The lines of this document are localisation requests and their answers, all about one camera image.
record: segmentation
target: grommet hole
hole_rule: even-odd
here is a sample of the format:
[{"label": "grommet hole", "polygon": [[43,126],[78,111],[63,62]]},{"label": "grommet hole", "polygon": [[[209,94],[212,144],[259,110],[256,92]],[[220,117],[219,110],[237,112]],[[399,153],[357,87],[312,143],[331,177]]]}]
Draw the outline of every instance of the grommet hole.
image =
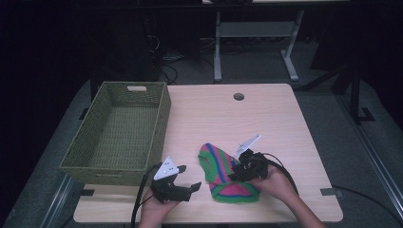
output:
[{"label": "grommet hole", "polygon": [[242,101],[243,99],[245,99],[245,96],[242,93],[236,93],[234,94],[234,99],[237,101]]}]

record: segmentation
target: table bracket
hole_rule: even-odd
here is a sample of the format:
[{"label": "table bracket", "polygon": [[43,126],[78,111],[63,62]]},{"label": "table bracket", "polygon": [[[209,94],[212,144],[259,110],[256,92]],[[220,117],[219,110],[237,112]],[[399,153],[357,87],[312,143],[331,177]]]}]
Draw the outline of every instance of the table bracket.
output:
[{"label": "table bracket", "polygon": [[326,197],[326,196],[336,196],[337,198],[343,197],[343,193],[340,190],[335,189],[335,188],[321,188],[320,193],[324,197]]},{"label": "table bracket", "polygon": [[94,196],[94,189],[83,189],[80,192],[80,197],[92,197]]}]

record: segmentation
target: gray carpet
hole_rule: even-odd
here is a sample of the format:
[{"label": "gray carpet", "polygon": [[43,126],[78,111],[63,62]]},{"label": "gray carpet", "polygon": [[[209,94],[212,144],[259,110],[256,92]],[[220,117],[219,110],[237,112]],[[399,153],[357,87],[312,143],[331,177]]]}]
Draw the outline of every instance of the gray carpet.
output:
[{"label": "gray carpet", "polygon": [[[224,52],[222,60],[221,84],[286,83],[292,87],[303,86],[323,74],[311,70],[309,66],[315,54],[317,44],[297,43],[292,59],[300,79],[292,83],[280,59],[279,51],[286,45],[286,40],[254,41],[238,45],[235,49]],[[179,75],[177,85],[213,84],[214,74],[211,64],[213,54],[206,51],[203,60],[184,59],[170,64]],[[168,67],[166,73],[173,77],[174,71]],[[332,184],[354,189],[381,201],[396,213],[393,204],[380,183],[368,160],[365,146],[356,135],[349,122],[349,116],[342,111],[340,104],[330,92],[334,79],[307,92],[296,92],[297,101],[317,146],[326,172]],[[348,100],[349,94],[343,96]],[[51,200],[57,191],[64,173],[58,165],[77,131],[79,117],[90,103],[89,83],[83,85],[64,119],[53,135],[46,151],[26,188],[14,206],[10,218],[4,227],[40,227],[47,215]],[[380,104],[376,93],[366,84],[361,84],[360,105],[366,106],[373,113],[375,122],[363,123],[362,129],[368,135],[382,161],[389,168],[399,186],[402,186],[403,134],[393,122],[387,111]],[[127,224],[79,224],[70,220],[83,185],[72,184],[70,192],[59,214],[55,215],[53,227],[127,227]],[[381,207],[359,195],[341,191],[339,203],[344,219],[337,223],[328,223],[329,227],[399,227],[397,222]],[[216,225],[170,225],[169,227],[216,227]],[[231,228],[243,227],[299,227],[295,223],[286,224],[232,224]]]}]

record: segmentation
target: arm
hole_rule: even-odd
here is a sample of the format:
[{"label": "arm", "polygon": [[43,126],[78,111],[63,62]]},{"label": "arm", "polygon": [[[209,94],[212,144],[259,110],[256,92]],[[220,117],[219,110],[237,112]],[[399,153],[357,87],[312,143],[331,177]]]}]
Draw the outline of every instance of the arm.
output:
[{"label": "arm", "polygon": [[325,225],[294,191],[287,178],[273,165],[268,166],[267,179],[250,181],[263,191],[283,201],[304,228],[322,228]]},{"label": "arm", "polygon": [[148,190],[143,196],[143,200],[146,200],[146,202],[142,205],[142,217],[140,218],[139,228],[158,227],[163,223],[166,215],[180,203],[179,201],[161,203],[151,196],[151,190]]}]

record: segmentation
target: basket handle cutout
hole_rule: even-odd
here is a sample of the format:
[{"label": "basket handle cutout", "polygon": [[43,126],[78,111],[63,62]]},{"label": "basket handle cutout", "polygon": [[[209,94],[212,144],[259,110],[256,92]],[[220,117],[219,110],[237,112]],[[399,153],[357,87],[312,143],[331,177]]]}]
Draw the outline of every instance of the basket handle cutout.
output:
[{"label": "basket handle cutout", "polygon": [[146,91],[147,91],[147,87],[145,87],[145,86],[139,86],[139,85],[130,85],[130,86],[127,87],[127,89],[128,89],[129,91],[133,91],[133,92],[137,92],[137,91],[144,91],[144,92],[146,92]]}]

